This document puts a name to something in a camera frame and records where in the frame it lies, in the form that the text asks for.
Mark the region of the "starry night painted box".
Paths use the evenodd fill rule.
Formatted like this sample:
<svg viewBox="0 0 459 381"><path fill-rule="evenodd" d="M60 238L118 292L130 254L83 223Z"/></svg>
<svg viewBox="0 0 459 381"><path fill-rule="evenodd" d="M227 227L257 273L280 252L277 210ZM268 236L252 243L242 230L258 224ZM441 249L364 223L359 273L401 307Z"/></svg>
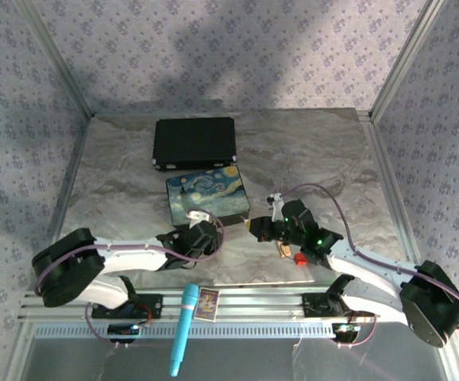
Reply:
<svg viewBox="0 0 459 381"><path fill-rule="evenodd" d="M187 212L207 210L224 226L236 225L249 216L250 203L236 166L181 175L165 181L173 226L189 226Z"/></svg>

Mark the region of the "small picture card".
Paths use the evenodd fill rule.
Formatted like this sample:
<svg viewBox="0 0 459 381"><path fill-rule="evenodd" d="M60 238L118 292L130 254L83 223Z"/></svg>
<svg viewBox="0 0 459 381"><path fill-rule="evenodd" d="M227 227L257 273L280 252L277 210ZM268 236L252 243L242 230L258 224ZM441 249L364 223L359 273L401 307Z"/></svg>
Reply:
<svg viewBox="0 0 459 381"><path fill-rule="evenodd" d="M194 317L204 321L214 321L218 310L219 291L201 288Z"/></svg>

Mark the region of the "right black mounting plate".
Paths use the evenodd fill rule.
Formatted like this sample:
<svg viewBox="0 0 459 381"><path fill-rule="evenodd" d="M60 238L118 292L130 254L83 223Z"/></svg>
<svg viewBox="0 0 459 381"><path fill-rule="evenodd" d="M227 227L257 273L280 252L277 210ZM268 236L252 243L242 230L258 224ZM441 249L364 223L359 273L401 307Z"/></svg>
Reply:
<svg viewBox="0 0 459 381"><path fill-rule="evenodd" d="M305 318L348 318L352 310L341 297L327 293L306 293L301 295Z"/></svg>

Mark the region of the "black mounting plate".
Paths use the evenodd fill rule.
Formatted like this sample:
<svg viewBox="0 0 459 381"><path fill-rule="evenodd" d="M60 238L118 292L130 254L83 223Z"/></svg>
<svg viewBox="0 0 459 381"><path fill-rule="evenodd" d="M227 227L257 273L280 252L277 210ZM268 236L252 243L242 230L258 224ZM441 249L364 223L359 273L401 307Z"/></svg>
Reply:
<svg viewBox="0 0 459 381"><path fill-rule="evenodd" d="M301 295L305 318L348 318L352 310L341 297L327 293L306 293Z"/></svg>
<svg viewBox="0 0 459 381"><path fill-rule="evenodd" d="M93 319L147 321L160 319L163 307L162 294L138 294L116 309L97 305L91 312Z"/></svg>

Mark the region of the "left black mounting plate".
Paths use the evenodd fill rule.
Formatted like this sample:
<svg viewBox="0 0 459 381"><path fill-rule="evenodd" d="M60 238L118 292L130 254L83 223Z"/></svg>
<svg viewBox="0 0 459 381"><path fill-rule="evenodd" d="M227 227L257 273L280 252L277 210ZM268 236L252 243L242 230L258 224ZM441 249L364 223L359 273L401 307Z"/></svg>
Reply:
<svg viewBox="0 0 459 381"><path fill-rule="evenodd" d="M163 307L162 294L138 294L116 309L97 305L91 312L93 319L147 321L160 319Z"/></svg>

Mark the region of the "light blue pen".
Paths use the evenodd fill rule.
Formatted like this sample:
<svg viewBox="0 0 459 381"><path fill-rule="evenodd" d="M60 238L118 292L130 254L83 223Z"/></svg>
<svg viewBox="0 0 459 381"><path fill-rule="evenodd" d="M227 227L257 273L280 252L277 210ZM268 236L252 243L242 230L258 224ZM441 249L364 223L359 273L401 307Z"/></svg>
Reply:
<svg viewBox="0 0 459 381"><path fill-rule="evenodd" d="M189 283L184 287L179 320L175 329L175 339L170 358L169 374L171 377L177 377L179 374L198 297L198 285Z"/></svg>

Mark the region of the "black hard case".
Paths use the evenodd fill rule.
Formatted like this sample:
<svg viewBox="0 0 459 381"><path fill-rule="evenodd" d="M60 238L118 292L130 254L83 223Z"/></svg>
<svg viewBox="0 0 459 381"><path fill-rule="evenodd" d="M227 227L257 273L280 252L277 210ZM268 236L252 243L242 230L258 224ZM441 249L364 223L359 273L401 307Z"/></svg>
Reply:
<svg viewBox="0 0 459 381"><path fill-rule="evenodd" d="M231 117L160 119L155 124L152 165L158 171L201 170L237 163Z"/></svg>

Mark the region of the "right base control board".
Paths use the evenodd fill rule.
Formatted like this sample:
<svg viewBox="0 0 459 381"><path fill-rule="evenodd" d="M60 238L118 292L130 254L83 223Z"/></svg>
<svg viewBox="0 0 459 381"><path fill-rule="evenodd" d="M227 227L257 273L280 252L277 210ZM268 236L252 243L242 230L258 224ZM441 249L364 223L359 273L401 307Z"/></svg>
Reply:
<svg viewBox="0 0 459 381"><path fill-rule="evenodd" d="M333 323L332 330L336 341L353 342L357 339L361 327L353 323Z"/></svg>

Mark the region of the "base control board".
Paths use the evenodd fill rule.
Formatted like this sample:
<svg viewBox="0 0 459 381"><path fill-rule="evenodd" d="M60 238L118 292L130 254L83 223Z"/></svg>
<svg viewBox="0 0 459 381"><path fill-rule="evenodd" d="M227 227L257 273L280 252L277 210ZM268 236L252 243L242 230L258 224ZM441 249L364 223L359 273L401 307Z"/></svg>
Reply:
<svg viewBox="0 0 459 381"><path fill-rule="evenodd" d="M357 339L361 327L353 323L333 323L332 330L336 341L353 342Z"/></svg>
<svg viewBox="0 0 459 381"><path fill-rule="evenodd" d="M113 323L107 328L109 336L136 336L140 333L140 326L130 323Z"/></svg>

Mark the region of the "left base control board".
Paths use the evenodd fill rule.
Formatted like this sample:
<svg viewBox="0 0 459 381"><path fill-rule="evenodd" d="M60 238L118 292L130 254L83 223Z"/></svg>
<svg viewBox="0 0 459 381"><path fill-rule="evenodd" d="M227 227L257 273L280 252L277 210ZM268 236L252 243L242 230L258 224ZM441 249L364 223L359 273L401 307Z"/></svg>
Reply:
<svg viewBox="0 0 459 381"><path fill-rule="evenodd" d="M140 333L140 326L130 323L113 323L107 328L109 336L136 336Z"/></svg>

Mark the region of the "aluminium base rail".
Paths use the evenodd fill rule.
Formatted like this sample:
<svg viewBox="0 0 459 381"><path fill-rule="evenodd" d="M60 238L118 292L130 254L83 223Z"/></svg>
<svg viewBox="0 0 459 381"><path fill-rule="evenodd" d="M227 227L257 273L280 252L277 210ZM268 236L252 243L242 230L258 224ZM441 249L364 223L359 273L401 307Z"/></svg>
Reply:
<svg viewBox="0 0 459 381"><path fill-rule="evenodd" d="M352 310L349 317L304 317L301 295L306 287L224 288L219 292L217 321L331 321L348 320L405 324L406 316L398 302L386 300L384 304L366 302L350 296L345 304ZM48 308L40 298L27 294L17 317L34 322L73 322L84 318L86 302L71 302L64 306Z"/></svg>

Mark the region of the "aluminium side rail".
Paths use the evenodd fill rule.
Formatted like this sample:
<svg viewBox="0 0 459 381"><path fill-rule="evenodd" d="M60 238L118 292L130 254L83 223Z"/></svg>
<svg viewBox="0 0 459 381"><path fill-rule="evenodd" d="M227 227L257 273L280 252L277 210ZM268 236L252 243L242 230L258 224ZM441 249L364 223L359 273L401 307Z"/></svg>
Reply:
<svg viewBox="0 0 459 381"><path fill-rule="evenodd" d="M48 237L50 243L53 243L61 233L90 123L91 118L89 117L84 123L82 123L81 129L77 133L74 148L71 152L71 159L68 162L67 170L63 177L62 187L60 188L59 197L53 211L52 221L48 227Z"/></svg>
<svg viewBox="0 0 459 381"><path fill-rule="evenodd" d="M399 245L406 259L418 264L421 261L418 245L415 241L415 235L413 234L380 130L372 123L368 111L358 110L357 116L362 124L369 151L376 165Z"/></svg>

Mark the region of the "aluminium frame post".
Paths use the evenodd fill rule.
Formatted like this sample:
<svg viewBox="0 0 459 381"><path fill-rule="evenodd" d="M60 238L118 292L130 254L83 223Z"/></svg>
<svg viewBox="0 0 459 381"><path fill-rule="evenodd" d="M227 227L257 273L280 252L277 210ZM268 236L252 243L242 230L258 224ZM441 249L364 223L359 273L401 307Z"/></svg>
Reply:
<svg viewBox="0 0 459 381"><path fill-rule="evenodd" d="M375 102L368 111L372 123L376 124L382 118L446 3L447 0L426 0Z"/></svg>
<svg viewBox="0 0 459 381"><path fill-rule="evenodd" d="M60 50L56 46L39 11L32 0L14 0L16 7L20 10L22 16L30 27L33 35L37 39L44 54L47 56L56 74L59 76L60 83L66 89L68 95L73 101L77 110L86 120L93 117L90 106L85 99L83 92L75 81L66 60L63 58Z"/></svg>

